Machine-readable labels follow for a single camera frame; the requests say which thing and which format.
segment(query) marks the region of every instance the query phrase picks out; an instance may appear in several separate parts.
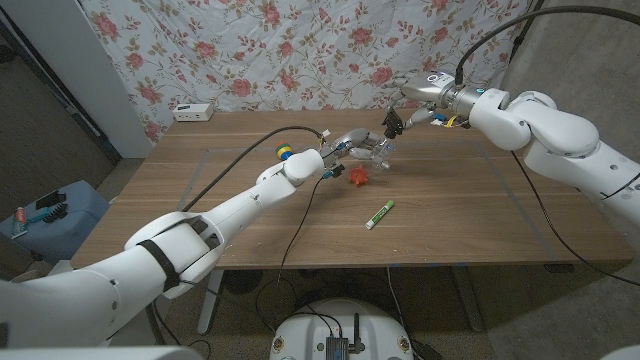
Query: white wall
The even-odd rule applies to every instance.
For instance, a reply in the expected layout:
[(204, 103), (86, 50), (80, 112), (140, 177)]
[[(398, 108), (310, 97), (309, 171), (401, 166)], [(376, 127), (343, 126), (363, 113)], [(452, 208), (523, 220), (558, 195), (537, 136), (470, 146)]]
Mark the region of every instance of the white wall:
[(118, 73), (75, 0), (0, 5), (125, 158), (152, 149)]

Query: bottle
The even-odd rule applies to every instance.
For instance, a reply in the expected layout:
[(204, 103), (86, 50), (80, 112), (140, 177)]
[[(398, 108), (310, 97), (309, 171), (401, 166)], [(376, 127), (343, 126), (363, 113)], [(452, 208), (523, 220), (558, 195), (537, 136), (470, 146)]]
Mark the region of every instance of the bottle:
[(371, 156), (371, 164), (374, 172), (381, 172), (390, 167), (389, 157), (391, 152), (396, 148), (391, 144), (391, 139), (385, 137), (380, 144), (376, 146)]

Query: power strip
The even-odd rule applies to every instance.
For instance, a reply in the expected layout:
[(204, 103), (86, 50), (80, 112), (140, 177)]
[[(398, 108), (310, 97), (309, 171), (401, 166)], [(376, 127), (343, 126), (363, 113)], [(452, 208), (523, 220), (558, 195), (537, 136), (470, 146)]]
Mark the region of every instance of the power strip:
[(213, 104), (178, 104), (173, 110), (176, 121), (207, 121), (213, 115)]

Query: red object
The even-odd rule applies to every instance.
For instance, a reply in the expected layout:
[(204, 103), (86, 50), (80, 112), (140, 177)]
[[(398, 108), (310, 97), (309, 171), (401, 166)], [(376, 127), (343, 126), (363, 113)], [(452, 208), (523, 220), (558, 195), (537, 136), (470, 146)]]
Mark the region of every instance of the red object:
[(367, 170), (362, 168), (362, 165), (357, 168), (352, 168), (351, 174), (349, 174), (349, 181), (356, 184), (356, 186), (362, 186), (369, 181), (367, 175), (369, 174)]

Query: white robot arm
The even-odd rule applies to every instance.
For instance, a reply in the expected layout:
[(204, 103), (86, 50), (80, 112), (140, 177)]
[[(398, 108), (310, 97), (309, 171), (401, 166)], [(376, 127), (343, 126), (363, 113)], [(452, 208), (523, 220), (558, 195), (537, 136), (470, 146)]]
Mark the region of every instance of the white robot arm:
[(152, 221), (106, 260), (24, 283), (0, 282), (0, 349), (99, 345), (160, 294), (175, 298), (191, 288), (181, 281), (202, 280), (231, 241), (296, 186), (313, 176), (338, 176), (340, 157), (357, 149), (370, 155), (380, 139), (356, 129), (320, 152), (290, 156), (207, 212)]
[[(530, 144), (524, 161), (531, 170), (593, 195), (640, 225), (640, 165), (600, 141), (591, 122), (559, 111), (549, 96), (527, 91), (509, 102), (506, 91), (456, 87), (454, 77), (441, 71), (392, 85), (400, 91), (387, 108), (387, 137), (431, 119), (437, 108), (449, 108), (501, 149)], [(403, 124), (393, 106), (404, 96), (427, 104)]]

